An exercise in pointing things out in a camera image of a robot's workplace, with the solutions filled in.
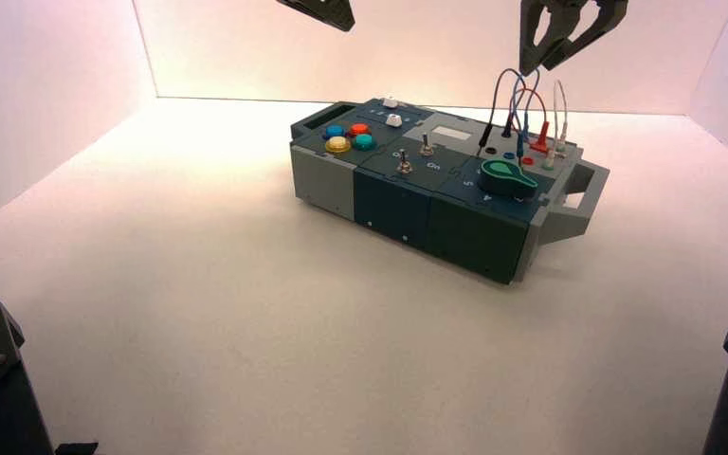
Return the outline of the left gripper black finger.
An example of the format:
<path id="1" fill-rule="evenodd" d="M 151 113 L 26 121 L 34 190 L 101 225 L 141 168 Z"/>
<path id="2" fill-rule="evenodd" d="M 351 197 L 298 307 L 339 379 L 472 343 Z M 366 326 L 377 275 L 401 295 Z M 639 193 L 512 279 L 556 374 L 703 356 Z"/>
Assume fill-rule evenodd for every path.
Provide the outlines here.
<path id="1" fill-rule="evenodd" d="M 277 0 L 278 3 L 343 32 L 355 25 L 349 0 Z"/>

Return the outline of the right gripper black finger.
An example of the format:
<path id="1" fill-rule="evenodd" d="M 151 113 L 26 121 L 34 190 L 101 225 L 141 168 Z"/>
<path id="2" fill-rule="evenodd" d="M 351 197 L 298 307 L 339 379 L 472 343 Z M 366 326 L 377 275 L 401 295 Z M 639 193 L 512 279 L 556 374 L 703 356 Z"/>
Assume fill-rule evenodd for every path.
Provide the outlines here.
<path id="1" fill-rule="evenodd" d="M 615 29 L 626 16 L 628 8 L 628 1 L 596 1 L 596 18 L 578 37 L 571 39 L 570 34 L 578 25 L 581 10 L 586 4 L 587 1 L 555 1 L 561 12 L 552 17 L 552 25 L 557 26 L 558 30 L 555 32 L 555 43 L 542 60 L 546 69 L 554 69 Z"/>
<path id="2" fill-rule="evenodd" d="M 545 34 L 538 43 L 535 36 L 542 12 L 550 14 Z M 569 37 L 569 7 L 566 1 L 522 0 L 519 25 L 519 71 L 528 76 L 541 65 L 551 70 L 555 54 Z"/>

